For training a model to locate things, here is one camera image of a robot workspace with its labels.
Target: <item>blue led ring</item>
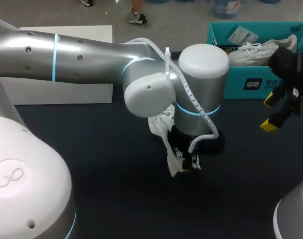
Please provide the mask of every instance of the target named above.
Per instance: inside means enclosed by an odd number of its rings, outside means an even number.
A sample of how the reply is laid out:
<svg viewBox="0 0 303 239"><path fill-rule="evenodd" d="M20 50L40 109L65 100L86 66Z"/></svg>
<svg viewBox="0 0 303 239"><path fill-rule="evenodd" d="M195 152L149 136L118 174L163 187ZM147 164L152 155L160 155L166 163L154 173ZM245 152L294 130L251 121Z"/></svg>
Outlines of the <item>blue led ring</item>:
<svg viewBox="0 0 303 239"><path fill-rule="evenodd" d="M189 114L189 115L192 115L192 116L201 116L199 113L190 112L190 111L184 109L184 108L181 107L178 103L175 103L175 104L178 106L178 108L180 108L182 111L184 111L185 113L187 113L187 114ZM214 111L207 112L206 114L207 114L208 116L209 116L209 115L212 115L213 113L215 113L215 112L217 112L217 111L219 110L220 106L221 106L221 105L219 105L219 106L217 107L217 109L215 109Z"/></svg>

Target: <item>shoe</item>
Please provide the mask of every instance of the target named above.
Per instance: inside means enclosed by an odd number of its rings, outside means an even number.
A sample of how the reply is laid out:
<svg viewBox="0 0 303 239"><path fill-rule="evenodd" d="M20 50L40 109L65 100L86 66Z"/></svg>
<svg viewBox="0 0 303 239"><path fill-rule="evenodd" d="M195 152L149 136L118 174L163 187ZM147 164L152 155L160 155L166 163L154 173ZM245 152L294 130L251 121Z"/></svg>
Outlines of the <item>shoe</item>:
<svg viewBox="0 0 303 239"><path fill-rule="evenodd" d="M143 25L147 23L147 18L142 12L134 12L132 10L127 15L127 21L133 25Z"/></svg>
<svg viewBox="0 0 303 239"><path fill-rule="evenodd" d="M188 151L178 149L177 144L173 142L169 143L168 138L177 140L176 132L178 129L174 126L174 116L175 108L170 105L164 112L160 115L148 118L148 123L151 132L162 138L163 143L167 149L167 163L171 176L175 176L177 172L186 173L190 172L191 169L198 168L199 157L196 154L189 154Z"/></svg>
<svg viewBox="0 0 303 239"><path fill-rule="evenodd" d="M93 6L93 0L79 0L81 4L83 4L86 7Z"/></svg>
<svg viewBox="0 0 303 239"><path fill-rule="evenodd" d="M232 66L261 66L268 65L269 57L279 48L284 47L296 53L298 40L295 35L291 35L284 40L270 40L266 43L250 44L245 43L237 51L231 52L229 56Z"/></svg>

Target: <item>white cable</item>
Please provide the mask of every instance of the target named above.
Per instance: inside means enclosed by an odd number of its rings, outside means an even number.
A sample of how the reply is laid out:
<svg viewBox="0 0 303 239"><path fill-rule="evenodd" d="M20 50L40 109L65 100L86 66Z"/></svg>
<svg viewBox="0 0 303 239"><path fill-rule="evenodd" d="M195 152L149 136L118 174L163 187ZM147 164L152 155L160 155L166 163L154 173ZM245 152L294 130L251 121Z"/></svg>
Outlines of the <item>white cable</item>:
<svg viewBox="0 0 303 239"><path fill-rule="evenodd" d="M201 117L205 120L205 122L207 123L207 125L210 127L211 131L213 132L213 134L204 134L204 135L200 135L197 138L195 138L189 146L188 152L192 153L195 149L196 144L203 140L203 139L215 139L218 138L219 133L217 130L217 127L215 126L215 124L212 122L212 120L208 117L208 115L206 114L206 112L203 110L203 108L201 107L200 103L197 101L197 99L195 98L194 94L192 93L186 78L184 77L183 73L181 72L181 70L175 65L175 63L173 63L170 59L167 59L166 56L164 55L164 53L158 48L158 46L156 46L156 44L154 44L152 41L150 41L147 38L136 38L133 39L127 43L132 43L132 42L144 42L146 44L148 44L149 46L151 46L155 52L161 57L161 59L165 62L169 63L169 66L173 69L173 71L178 75L191 103L195 106L196 110L200 113Z"/></svg>
<svg viewBox="0 0 303 239"><path fill-rule="evenodd" d="M0 19L0 26L10 30L10 31L18 31L18 28L15 26L12 26L11 24L8 24L7 22Z"/></svg>

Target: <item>robotic arm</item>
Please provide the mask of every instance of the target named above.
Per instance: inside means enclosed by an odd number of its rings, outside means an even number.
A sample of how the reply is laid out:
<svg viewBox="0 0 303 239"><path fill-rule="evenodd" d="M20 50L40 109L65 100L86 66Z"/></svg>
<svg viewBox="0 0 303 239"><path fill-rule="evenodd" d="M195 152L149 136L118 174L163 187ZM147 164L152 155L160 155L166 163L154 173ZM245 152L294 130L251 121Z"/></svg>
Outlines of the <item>robotic arm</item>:
<svg viewBox="0 0 303 239"><path fill-rule="evenodd" d="M36 31L0 34L0 77L122 84L127 108L145 118L175 103L175 127L189 153L219 136L206 112L219 108L228 69L226 53L207 44L172 61L144 38L110 44ZM0 239L75 239L72 195L64 160L25 127L0 82Z"/></svg>

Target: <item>dark tabletop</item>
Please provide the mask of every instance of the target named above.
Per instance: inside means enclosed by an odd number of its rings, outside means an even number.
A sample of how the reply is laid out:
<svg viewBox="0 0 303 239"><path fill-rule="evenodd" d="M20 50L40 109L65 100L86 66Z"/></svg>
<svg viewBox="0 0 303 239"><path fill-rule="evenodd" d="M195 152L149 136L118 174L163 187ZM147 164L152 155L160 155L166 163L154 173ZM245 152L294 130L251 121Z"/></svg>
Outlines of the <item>dark tabletop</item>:
<svg viewBox="0 0 303 239"><path fill-rule="evenodd" d="M266 133L263 100L225 101L224 152L172 179L162 141L122 97L115 87L113 104L17 107L71 171L81 239L275 239L274 209L303 180L303 107Z"/></svg>

